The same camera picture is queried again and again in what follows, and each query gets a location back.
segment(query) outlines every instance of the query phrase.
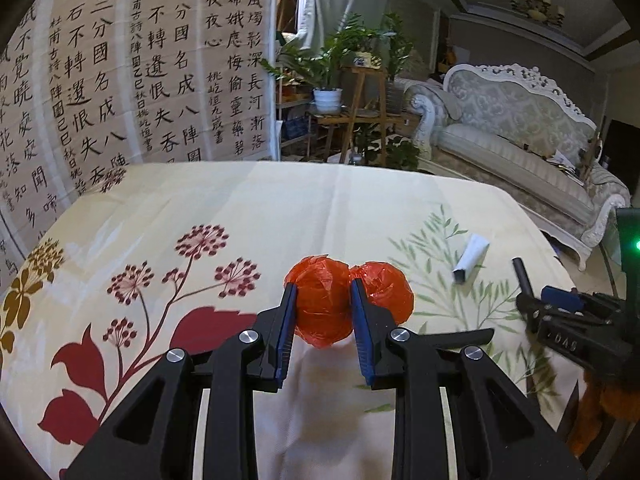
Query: floor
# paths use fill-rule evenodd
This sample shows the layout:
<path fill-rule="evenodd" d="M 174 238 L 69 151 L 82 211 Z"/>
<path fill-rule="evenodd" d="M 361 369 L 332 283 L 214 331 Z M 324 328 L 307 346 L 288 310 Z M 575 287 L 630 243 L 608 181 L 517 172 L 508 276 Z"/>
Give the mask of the floor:
<path fill-rule="evenodd" d="M 626 297 L 625 273 L 616 262 L 607 257 L 611 270 L 611 277 L 609 277 L 605 257 L 600 247 L 594 248 L 584 272 L 578 270 L 577 257 L 571 250 L 562 247 L 559 257 L 580 292 L 604 292 L 620 298 Z"/>

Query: sofa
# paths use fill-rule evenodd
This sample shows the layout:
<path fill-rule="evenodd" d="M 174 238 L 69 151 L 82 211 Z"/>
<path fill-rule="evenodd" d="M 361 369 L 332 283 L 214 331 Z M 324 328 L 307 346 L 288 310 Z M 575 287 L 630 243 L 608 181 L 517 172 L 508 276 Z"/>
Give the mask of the sofa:
<path fill-rule="evenodd" d="M 628 207 L 630 195 L 590 150 L 596 125 L 553 79 L 517 64 L 461 64 L 442 86 L 405 78 L 395 85 L 408 111 L 421 115 L 413 135 L 419 170 L 505 190 L 541 231 L 578 254 L 580 270 L 586 268 L 610 213 Z M 580 179 L 545 160 L 556 150 L 578 168 Z"/>

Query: chandelier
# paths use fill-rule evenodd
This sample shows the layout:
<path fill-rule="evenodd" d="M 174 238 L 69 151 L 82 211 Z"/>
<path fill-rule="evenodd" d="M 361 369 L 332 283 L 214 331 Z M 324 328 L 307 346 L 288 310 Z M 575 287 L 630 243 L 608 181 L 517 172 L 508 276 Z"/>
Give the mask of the chandelier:
<path fill-rule="evenodd" d="M 556 13 L 551 15 L 549 9 L 551 7 L 551 0 L 524 0 L 520 3 L 518 0 L 510 0 L 511 9 L 522 14 L 526 14 L 532 20 L 536 20 L 546 25 L 555 25 L 556 27 L 562 27 L 562 20 L 564 20 L 564 7 L 556 9 Z"/>

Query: red leaf print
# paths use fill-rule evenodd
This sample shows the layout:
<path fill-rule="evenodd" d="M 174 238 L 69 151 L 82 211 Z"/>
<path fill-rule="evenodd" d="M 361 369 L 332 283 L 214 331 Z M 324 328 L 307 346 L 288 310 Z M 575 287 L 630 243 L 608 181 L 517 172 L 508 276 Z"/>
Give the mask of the red leaf print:
<path fill-rule="evenodd" d="M 107 399 L 104 387 L 104 360 L 91 339 L 91 323 L 82 334 L 82 343 L 68 343 L 56 352 L 51 367 L 56 363 L 65 364 L 66 373 L 74 384 L 91 388 L 104 400 Z"/>
<path fill-rule="evenodd" d="M 71 390 L 62 390 L 62 397 L 52 399 L 38 423 L 60 444 L 75 442 L 84 446 L 100 424 L 84 399 Z"/>
<path fill-rule="evenodd" d="M 253 325 L 255 318 L 256 314 L 201 306 L 180 320 L 169 348 L 180 347 L 192 355 L 213 350 L 229 337 Z"/>

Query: red plastic-wrapped ball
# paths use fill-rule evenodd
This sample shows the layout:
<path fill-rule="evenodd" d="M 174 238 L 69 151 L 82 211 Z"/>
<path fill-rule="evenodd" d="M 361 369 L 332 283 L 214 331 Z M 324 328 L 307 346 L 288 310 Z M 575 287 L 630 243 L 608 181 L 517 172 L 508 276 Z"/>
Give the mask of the red plastic-wrapped ball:
<path fill-rule="evenodd" d="M 349 266 L 324 256 L 308 256 L 287 274 L 295 283 L 296 334 L 316 348 L 325 348 L 353 330 L 349 302 Z"/>
<path fill-rule="evenodd" d="M 391 311 L 397 324 L 404 323 L 414 311 L 414 293 L 402 270 L 386 262 L 367 262 L 351 267 L 351 280 L 360 278 L 369 301 Z"/>

